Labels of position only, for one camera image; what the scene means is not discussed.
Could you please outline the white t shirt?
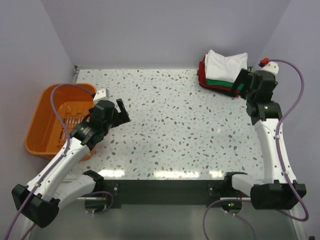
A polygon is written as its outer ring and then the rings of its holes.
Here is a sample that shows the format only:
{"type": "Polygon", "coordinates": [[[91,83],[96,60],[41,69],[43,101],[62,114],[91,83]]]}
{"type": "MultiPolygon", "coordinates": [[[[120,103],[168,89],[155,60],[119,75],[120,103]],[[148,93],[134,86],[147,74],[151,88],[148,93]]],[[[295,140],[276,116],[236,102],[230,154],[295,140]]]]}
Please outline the white t shirt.
{"type": "Polygon", "coordinates": [[[223,56],[212,49],[204,57],[205,78],[234,83],[242,69],[248,68],[248,53],[223,56]]]}

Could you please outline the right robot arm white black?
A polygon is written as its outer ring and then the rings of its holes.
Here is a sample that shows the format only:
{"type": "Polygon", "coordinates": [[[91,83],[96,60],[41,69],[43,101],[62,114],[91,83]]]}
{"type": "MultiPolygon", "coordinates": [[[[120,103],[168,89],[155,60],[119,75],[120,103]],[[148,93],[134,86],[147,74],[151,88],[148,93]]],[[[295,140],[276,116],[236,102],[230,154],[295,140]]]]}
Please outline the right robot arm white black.
{"type": "Polygon", "coordinates": [[[246,101],[246,112],[258,136],[264,181],[244,172],[227,172],[222,189],[230,197],[239,191],[247,195],[256,210],[291,210],[307,193],[305,184],[298,183],[288,159],[282,110],[272,100],[277,84],[276,72],[266,68],[251,72],[243,68],[231,87],[234,92],[243,85],[239,96],[246,101]]]}

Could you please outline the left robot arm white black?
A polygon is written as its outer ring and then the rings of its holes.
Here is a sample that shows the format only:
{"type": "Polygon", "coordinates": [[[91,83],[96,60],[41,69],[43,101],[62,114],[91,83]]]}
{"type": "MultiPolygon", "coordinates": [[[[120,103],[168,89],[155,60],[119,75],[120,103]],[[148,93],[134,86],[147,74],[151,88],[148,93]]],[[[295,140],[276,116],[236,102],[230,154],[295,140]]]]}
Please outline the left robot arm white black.
{"type": "Polygon", "coordinates": [[[100,100],[75,126],[69,139],[49,164],[26,185],[17,184],[11,191],[17,212],[40,228],[47,227],[59,211],[83,195],[99,196],[104,178],[88,170],[57,192],[71,169],[100,143],[110,129],[130,122],[122,99],[116,103],[100,100]]]}

